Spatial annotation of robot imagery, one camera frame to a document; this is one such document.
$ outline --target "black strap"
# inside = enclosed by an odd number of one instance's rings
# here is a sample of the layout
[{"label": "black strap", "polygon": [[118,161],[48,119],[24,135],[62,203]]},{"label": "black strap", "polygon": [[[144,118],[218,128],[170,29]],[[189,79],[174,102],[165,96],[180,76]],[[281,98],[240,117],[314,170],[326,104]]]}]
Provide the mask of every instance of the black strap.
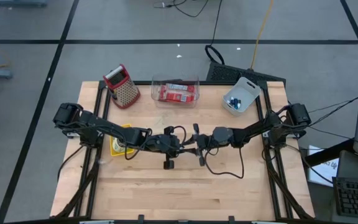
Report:
[{"label": "black strap", "polygon": [[204,49],[205,49],[206,55],[209,57],[209,59],[210,59],[212,62],[219,63],[219,62],[217,62],[217,61],[211,56],[211,54],[209,53],[209,50],[208,50],[208,49],[211,49],[211,50],[216,54],[216,56],[218,56],[219,60],[221,61],[220,64],[221,64],[221,65],[224,65],[224,60],[223,60],[223,57],[222,57],[221,53],[219,53],[218,50],[216,50],[214,47],[212,47],[211,44],[205,45],[205,48],[204,48]]}]

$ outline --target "floor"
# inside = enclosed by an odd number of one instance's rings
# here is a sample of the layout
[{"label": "floor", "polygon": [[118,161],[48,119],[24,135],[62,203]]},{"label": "floor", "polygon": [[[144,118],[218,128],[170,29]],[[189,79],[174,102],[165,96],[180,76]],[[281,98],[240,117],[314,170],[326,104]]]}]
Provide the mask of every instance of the floor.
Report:
[{"label": "floor", "polygon": [[[60,103],[76,102],[81,82],[100,80],[119,63],[134,80],[159,73],[205,80],[204,46],[219,1],[210,0],[197,18],[155,9],[154,2],[49,0],[45,8],[0,7],[0,49],[14,76],[0,80],[0,206],[22,148],[29,149],[6,222],[48,218],[67,142],[52,118]],[[249,68],[252,40],[269,2],[223,1],[215,37],[223,44],[214,46],[227,65]],[[276,0],[262,35],[272,41],[259,45],[255,71],[286,78],[289,100],[309,110],[358,96],[358,28],[343,3],[358,27],[358,0]],[[196,14],[203,4],[188,1],[181,8]],[[357,108],[355,102],[316,127],[352,137]],[[300,145],[328,147],[342,140],[308,130]]]}]

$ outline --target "white paper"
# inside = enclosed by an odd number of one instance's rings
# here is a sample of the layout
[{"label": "white paper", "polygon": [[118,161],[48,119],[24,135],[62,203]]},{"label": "white paper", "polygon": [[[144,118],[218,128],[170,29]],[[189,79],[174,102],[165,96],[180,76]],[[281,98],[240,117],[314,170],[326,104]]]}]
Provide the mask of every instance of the white paper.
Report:
[{"label": "white paper", "polygon": [[[322,150],[315,150],[315,149],[319,149],[318,147],[315,147],[315,146],[309,146],[309,149],[312,149],[312,150],[308,151],[309,155],[312,155],[316,152],[322,151]],[[338,164],[339,164],[339,159],[333,159],[331,161],[327,161],[320,165],[314,166],[313,169],[316,172],[318,172],[319,174],[321,174],[323,177],[327,178],[328,180],[332,180],[333,177],[336,177],[336,171],[338,169]],[[309,168],[308,172],[309,172],[309,181],[317,183],[317,184],[327,185],[329,187],[333,186],[331,183],[327,182],[326,180],[324,180],[323,178],[318,176],[310,168]]]}]

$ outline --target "wooden table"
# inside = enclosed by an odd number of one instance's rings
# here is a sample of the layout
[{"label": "wooden table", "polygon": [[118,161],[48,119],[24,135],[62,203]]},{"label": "wooden table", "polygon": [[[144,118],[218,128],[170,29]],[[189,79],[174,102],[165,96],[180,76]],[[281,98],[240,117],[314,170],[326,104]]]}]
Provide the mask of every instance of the wooden table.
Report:
[{"label": "wooden table", "polygon": [[[161,109],[150,97],[150,86],[138,86],[142,96],[130,108],[120,110],[110,104],[108,120],[116,124],[131,123],[135,127],[152,128],[153,134],[162,133],[167,126],[182,125],[188,137],[193,123],[200,133],[212,134],[216,126],[244,128],[258,121],[253,103],[240,117],[233,117],[221,105],[221,97],[231,86],[201,85],[200,99],[193,109]],[[78,103],[84,110],[93,111],[98,82],[83,82]],[[283,83],[268,83],[272,109],[277,111],[287,104]],[[103,93],[99,116],[102,117]],[[262,107],[265,109],[263,94]],[[180,129],[175,134],[181,139]],[[79,139],[69,139],[65,158],[78,148]],[[287,143],[298,147],[296,140]],[[105,136],[94,198],[92,219],[136,220],[145,215],[147,220],[274,220],[272,199],[265,161],[261,158],[262,140],[257,136],[242,148],[245,175],[237,179],[231,175],[213,175],[200,167],[198,158],[181,154],[174,159],[175,168],[163,170],[163,154],[139,152],[135,159],[111,157],[109,138]],[[300,153],[283,148],[282,160],[290,192],[307,213],[314,216],[310,193]],[[70,160],[62,170],[53,201],[51,215],[56,215],[78,188],[85,150]],[[217,156],[208,157],[215,172],[230,171],[241,174],[238,149],[220,149]],[[281,216],[285,217],[283,197],[277,187]],[[85,214],[88,191],[84,194],[81,214]]]}]

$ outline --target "power cord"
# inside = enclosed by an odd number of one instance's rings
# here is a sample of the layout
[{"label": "power cord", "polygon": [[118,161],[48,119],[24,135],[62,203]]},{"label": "power cord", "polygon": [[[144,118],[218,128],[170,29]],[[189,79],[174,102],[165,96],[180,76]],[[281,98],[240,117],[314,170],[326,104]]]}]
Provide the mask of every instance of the power cord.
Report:
[{"label": "power cord", "polygon": [[211,155],[211,156],[216,156],[217,154],[218,154],[218,152],[219,152],[219,148],[216,148],[216,152],[215,153],[211,153],[211,150],[209,150],[209,155]]},{"label": "power cord", "polygon": [[271,161],[273,161],[273,160],[276,158],[276,154],[274,154],[274,156],[268,160],[268,159],[266,159],[266,157],[264,156],[264,154],[265,154],[265,149],[262,150],[262,159],[263,159],[265,162],[271,162]]},{"label": "power cord", "polygon": [[179,12],[183,13],[184,15],[186,15],[186,16],[188,16],[188,17],[196,18],[196,17],[198,17],[198,16],[201,14],[201,12],[204,10],[204,8],[205,8],[205,6],[207,5],[207,3],[208,3],[209,0],[206,0],[206,1],[205,1],[204,6],[201,8],[201,10],[200,10],[195,16],[190,15],[190,14],[188,14],[188,13],[186,13],[186,12],[183,12],[181,9],[178,8],[178,6],[180,6],[181,4],[187,2],[187,0],[183,0],[183,2],[178,3],[178,4],[176,4],[176,1],[177,1],[177,0],[173,0],[171,4],[167,4],[166,2],[155,2],[155,3],[153,3],[153,7],[156,8],[156,9],[165,9],[165,8],[175,7]]},{"label": "power cord", "polygon": [[63,169],[63,166],[65,166],[65,164],[67,163],[67,161],[69,161],[73,156],[75,156],[84,146],[79,147],[75,152],[73,152],[73,154],[71,154],[69,157],[67,157],[67,159],[65,159],[63,161],[63,163],[60,165],[59,170],[57,172],[57,181],[59,181],[59,177],[60,177],[60,172]]},{"label": "power cord", "polygon": [[218,20],[219,20],[219,13],[221,12],[221,6],[222,6],[222,0],[220,1],[219,3],[219,7],[218,7],[218,14],[216,15],[216,21],[215,21],[215,28],[214,28],[214,34],[212,36],[212,41],[209,45],[205,45],[205,53],[206,55],[208,56],[208,58],[210,59],[210,61],[214,62],[214,63],[219,63],[217,62],[213,57],[212,55],[209,53],[209,50],[208,49],[211,49],[215,54],[216,56],[218,56],[219,60],[221,61],[221,65],[224,65],[224,59],[221,55],[221,53],[219,53],[218,50],[216,50],[214,47],[212,47],[212,45],[214,44],[214,41],[215,41],[215,33],[216,33],[216,27],[218,26]]},{"label": "power cord", "polygon": [[310,126],[309,126],[308,128],[311,128],[311,129],[313,129],[313,130],[315,130],[315,131],[319,131],[319,132],[321,132],[321,133],[326,133],[326,134],[330,134],[330,135],[333,135],[333,136],[337,136],[337,137],[340,137],[340,138],[353,139],[353,138],[349,138],[349,137],[346,137],[346,136],[343,136],[343,135],[340,135],[340,134],[330,133],[330,132],[328,132],[328,131],[322,131],[322,130],[319,130],[319,129],[317,129],[317,128],[310,127]]},{"label": "power cord", "polygon": [[291,146],[289,144],[286,144],[286,146],[297,150],[302,158],[302,161],[308,166],[308,168],[310,168],[314,173],[316,173],[319,177],[321,177],[322,179],[324,179],[326,182],[329,182],[330,184],[332,184],[333,182],[331,180],[328,180],[327,178],[325,178],[323,175],[321,175],[319,172],[317,172],[315,169],[313,169],[313,167],[306,161],[305,157],[302,155],[301,153],[301,149],[296,148],[295,146]]},{"label": "power cord", "polygon": [[182,146],[183,143],[185,143],[185,141],[186,141],[186,129],[185,129],[183,126],[180,126],[180,125],[173,127],[174,130],[175,130],[176,128],[182,128],[183,132],[185,133],[185,136],[183,137],[183,140],[182,140],[182,142],[180,143],[180,146]]},{"label": "power cord", "polygon": [[187,2],[187,0],[184,0],[183,2],[181,2],[181,3],[179,3],[179,4],[175,4],[176,1],[177,1],[177,0],[173,0],[173,7],[175,7],[176,9],[178,9],[179,12],[183,13],[183,14],[186,15],[186,16],[196,18],[196,17],[199,16],[199,15],[201,14],[201,12],[204,10],[204,8],[205,8],[205,6],[207,5],[207,3],[208,3],[209,0],[206,0],[206,1],[205,1],[204,6],[201,8],[201,10],[200,10],[195,16],[190,15],[190,14],[187,14],[187,13],[183,12],[181,9],[178,8],[179,5],[181,5],[181,4],[185,3],[185,2]]},{"label": "power cord", "polygon": [[357,99],[358,99],[358,97],[356,97],[356,98],[354,98],[354,99],[352,99],[352,100],[345,100],[345,101],[342,101],[342,102],[340,102],[340,103],[336,103],[336,104],[333,104],[333,105],[330,105],[330,106],[325,106],[325,107],[320,108],[320,109],[315,109],[315,110],[309,111],[308,113],[314,113],[314,112],[316,112],[316,111],[325,110],[325,109],[331,108],[331,107],[333,107],[333,106],[341,105],[341,104],[343,104],[343,103],[348,103],[348,104],[349,104],[349,103],[351,103],[351,102],[353,102],[354,100],[357,100]]},{"label": "power cord", "polygon": [[241,148],[239,149],[240,160],[241,160],[241,167],[242,167],[241,176],[239,176],[239,175],[237,175],[237,174],[233,174],[232,172],[219,172],[219,173],[217,173],[217,172],[212,171],[211,168],[210,168],[209,165],[208,165],[207,160],[206,160],[207,155],[210,154],[209,152],[210,152],[211,150],[212,150],[212,149],[208,149],[208,150],[207,150],[207,153],[206,153],[205,156],[204,156],[204,161],[205,161],[206,167],[208,168],[208,170],[209,170],[212,174],[214,174],[214,175],[229,174],[229,175],[232,175],[232,176],[234,176],[234,177],[237,177],[238,179],[243,179],[243,178],[244,178],[244,161],[242,160]]},{"label": "power cord", "polygon": [[347,103],[345,103],[344,105],[338,106],[335,110],[333,110],[333,111],[329,112],[328,114],[326,114],[326,115],[320,117],[320,118],[319,118],[317,121],[315,121],[314,123],[309,124],[309,127],[311,127],[311,126],[313,126],[313,125],[315,125],[315,124],[321,122],[322,120],[326,119],[327,117],[331,116],[333,113],[339,111],[339,110],[342,109],[344,106],[348,105],[349,103],[352,103],[353,101],[355,101],[355,100],[357,100],[357,99],[358,99],[358,97],[356,97],[356,98],[354,98],[354,99],[352,99],[352,100],[349,100],[349,101],[348,101]]},{"label": "power cord", "polygon": [[265,28],[266,20],[269,17],[269,14],[270,14],[270,11],[272,10],[272,7],[273,7],[273,0],[270,0],[270,4],[268,6],[266,15],[264,17],[264,21],[262,22],[262,26],[260,27],[258,37],[256,38],[254,55],[252,56],[252,63],[251,63],[251,67],[250,67],[251,70],[254,69],[254,63],[255,63],[255,58],[256,58],[256,52],[257,52],[257,49],[258,49],[259,39],[260,39],[260,36],[262,35],[262,32],[263,32],[263,30]]},{"label": "power cord", "polygon": [[[181,4],[185,3],[187,0],[179,3],[179,4],[176,4],[176,6],[180,6]],[[167,4],[166,2],[155,2],[153,3],[153,8],[156,8],[156,9],[165,9],[165,8],[169,8],[169,7],[172,7],[174,5],[173,1],[171,1],[171,4]]]}]

